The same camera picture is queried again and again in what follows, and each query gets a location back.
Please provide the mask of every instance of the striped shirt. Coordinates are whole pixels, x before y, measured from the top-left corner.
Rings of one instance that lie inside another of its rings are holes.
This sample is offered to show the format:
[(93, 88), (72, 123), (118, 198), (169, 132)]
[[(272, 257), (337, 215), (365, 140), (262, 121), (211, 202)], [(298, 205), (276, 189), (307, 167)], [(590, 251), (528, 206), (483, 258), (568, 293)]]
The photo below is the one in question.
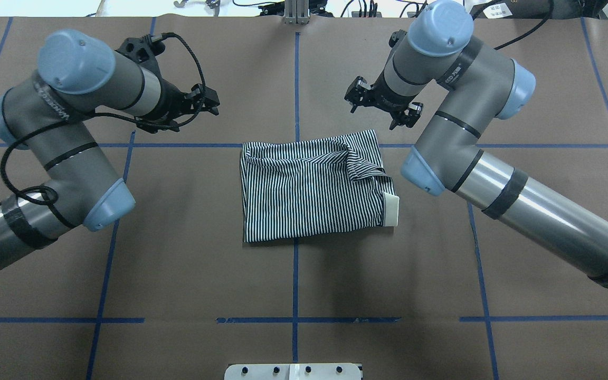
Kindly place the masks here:
[(241, 180), (248, 243), (397, 225), (398, 197), (374, 130), (289, 144), (246, 142)]

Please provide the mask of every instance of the black and white striped fabric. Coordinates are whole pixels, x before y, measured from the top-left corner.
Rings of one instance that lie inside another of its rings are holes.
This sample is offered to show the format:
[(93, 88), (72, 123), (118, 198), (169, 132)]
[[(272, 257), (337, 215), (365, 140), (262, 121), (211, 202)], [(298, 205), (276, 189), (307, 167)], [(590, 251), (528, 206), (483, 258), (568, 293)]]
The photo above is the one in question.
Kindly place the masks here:
[(246, 142), (241, 180), (248, 243), (397, 224), (398, 197), (374, 130), (290, 144)]

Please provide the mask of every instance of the metal bracket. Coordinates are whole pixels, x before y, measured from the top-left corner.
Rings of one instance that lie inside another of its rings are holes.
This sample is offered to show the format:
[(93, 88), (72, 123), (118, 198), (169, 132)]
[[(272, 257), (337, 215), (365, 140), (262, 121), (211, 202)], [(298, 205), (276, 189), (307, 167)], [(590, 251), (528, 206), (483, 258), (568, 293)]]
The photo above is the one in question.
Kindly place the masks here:
[(362, 380), (363, 366), (352, 363), (230, 365), (224, 380)]
[(309, 24), (309, 19), (309, 0), (285, 0), (283, 20), (286, 24)]

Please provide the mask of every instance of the white tag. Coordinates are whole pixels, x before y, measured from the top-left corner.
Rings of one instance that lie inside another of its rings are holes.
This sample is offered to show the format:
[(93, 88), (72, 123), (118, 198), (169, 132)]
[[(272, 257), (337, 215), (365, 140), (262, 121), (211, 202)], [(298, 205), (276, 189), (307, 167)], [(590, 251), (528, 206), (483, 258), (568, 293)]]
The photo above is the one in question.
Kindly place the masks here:
[(506, 5), (506, 3), (490, 5), (489, 7), (485, 8), (483, 12), (487, 18), (502, 18), (513, 15), (511, 10), (508, 9), (508, 5)]

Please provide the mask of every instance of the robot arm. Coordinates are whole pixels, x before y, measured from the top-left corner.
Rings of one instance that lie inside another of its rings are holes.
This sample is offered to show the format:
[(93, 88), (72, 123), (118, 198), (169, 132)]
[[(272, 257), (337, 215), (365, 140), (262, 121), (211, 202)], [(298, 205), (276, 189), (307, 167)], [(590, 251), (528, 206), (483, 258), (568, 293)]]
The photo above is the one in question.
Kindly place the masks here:
[(608, 288), (608, 222), (476, 147), (492, 118), (510, 118), (529, 101), (536, 80), (472, 32), (458, 3), (429, 5), (408, 32), (392, 36), (376, 82), (357, 77), (345, 99), (354, 109), (389, 111), (391, 127), (410, 127), (403, 121), (413, 98), (436, 80), (449, 94), (412, 147), (403, 176), (432, 195), (447, 188)]
[(82, 123), (100, 115), (97, 106), (136, 116), (147, 132), (179, 130), (174, 119), (189, 113), (217, 115), (217, 93), (205, 84), (183, 93), (161, 77), (155, 56), (167, 36), (176, 34), (126, 39), (112, 51), (82, 32), (57, 31), (39, 52), (38, 70), (0, 98), (7, 152), (30, 149), (51, 178), (0, 204), (0, 269), (79, 224), (98, 231), (135, 206)]

